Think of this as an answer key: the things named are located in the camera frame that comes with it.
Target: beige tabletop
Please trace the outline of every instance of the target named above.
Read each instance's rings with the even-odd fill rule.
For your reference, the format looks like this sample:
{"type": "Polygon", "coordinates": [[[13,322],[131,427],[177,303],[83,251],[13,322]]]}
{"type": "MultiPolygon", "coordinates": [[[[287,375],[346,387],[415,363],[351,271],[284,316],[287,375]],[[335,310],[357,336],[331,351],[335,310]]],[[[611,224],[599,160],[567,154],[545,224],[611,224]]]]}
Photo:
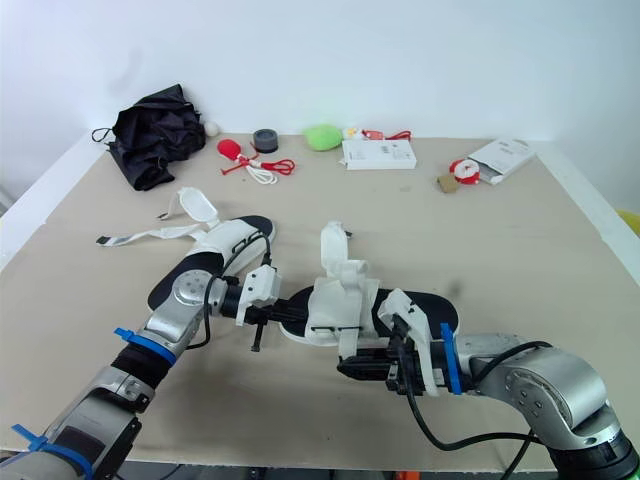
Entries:
{"type": "MultiPolygon", "coordinates": [[[[248,137],[230,135],[248,146],[248,137]]],[[[9,430],[40,432],[123,347],[112,334],[137,329],[151,288],[189,249],[186,239],[100,248],[102,234],[156,228],[178,188],[203,190],[222,217],[260,214],[278,235],[282,296],[321,276],[320,230],[342,220],[352,258],[369,260],[386,288],[448,297],[465,333],[518,333],[576,353],[604,377],[627,435],[640,445],[637,403],[640,289],[537,160],[503,184],[440,192],[434,179],[483,140],[417,139],[416,170],[345,171],[341,151],[317,153],[283,136],[265,159],[298,167],[272,186],[230,162],[215,141],[172,164],[176,181],[135,192],[105,154],[0,275],[0,446],[22,449],[9,430]]],[[[189,223],[187,217],[170,220],[189,223]]],[[[490,442],[444,453],[422,436],[405,398],[381,383],[339,374],[335,348],[300,345],[276,325],[262,352],[253,327],[214,321],[207,347],[186,352],[142,416],[130,458],[210,465],[501,470],[519,444],[490,442]]],[[[525,432],[510,407],[444,392],[419,404],[445,441],[487,431],[525,432]]],[[[550,469],[534,446],[522,462],[550,469]]]]}

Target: black umbrella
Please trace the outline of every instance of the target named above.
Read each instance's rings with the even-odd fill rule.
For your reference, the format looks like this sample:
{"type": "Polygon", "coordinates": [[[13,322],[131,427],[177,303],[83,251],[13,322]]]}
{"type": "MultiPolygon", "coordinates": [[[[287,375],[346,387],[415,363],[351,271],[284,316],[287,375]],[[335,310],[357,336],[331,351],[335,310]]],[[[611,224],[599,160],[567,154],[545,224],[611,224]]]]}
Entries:
{"type": "Polygon", "coordinates": [[[133,188],[150,190],[174,180],[167,170],[169,162],[186,160],[204,146],[199,120],[182,87],[174,85],[118,114],[112,129],[116,140],[109,142],[109,151],[133,188]]]}

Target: white ball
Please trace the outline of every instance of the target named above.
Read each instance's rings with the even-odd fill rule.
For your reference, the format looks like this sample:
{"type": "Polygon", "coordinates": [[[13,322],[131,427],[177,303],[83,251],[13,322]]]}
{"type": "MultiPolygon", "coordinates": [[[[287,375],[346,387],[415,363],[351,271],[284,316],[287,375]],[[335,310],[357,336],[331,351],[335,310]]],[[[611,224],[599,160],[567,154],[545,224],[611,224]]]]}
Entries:
{"type": "Polygon", "coordinates": [[[213,138],[220,133],[220,127],[216,122],[204,122],[204,132],[213,138]]]}

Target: yellow object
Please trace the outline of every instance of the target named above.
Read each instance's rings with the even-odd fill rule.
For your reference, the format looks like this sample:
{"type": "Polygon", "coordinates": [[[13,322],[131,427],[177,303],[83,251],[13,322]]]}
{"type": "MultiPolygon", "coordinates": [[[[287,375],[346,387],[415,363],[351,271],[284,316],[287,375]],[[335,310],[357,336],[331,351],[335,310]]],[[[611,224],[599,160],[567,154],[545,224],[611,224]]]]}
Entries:
{"type": "Polygon", "coordinates": [[[631,227],[631,230],[633,230],[636,235],[640,235],[640,215],[627,212],[626,210],[618,210],[618,215],[627,222],[627,225],[631,227]]]}

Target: small brown block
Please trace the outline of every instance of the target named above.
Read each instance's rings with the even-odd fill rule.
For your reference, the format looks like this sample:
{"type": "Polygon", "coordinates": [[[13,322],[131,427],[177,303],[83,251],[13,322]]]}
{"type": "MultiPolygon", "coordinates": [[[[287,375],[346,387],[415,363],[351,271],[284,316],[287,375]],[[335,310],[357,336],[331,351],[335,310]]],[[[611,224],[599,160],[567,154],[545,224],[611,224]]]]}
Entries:
{"type": "Polygon", "coordinates": [[[440,185],[440,188],[444,193],[453,193],[458,189],[458,187],[460,187],[460,184],[456,180],[456,177],[454,177],[450,173],[447,175],[439,176],[438,185],[440,185]]]}

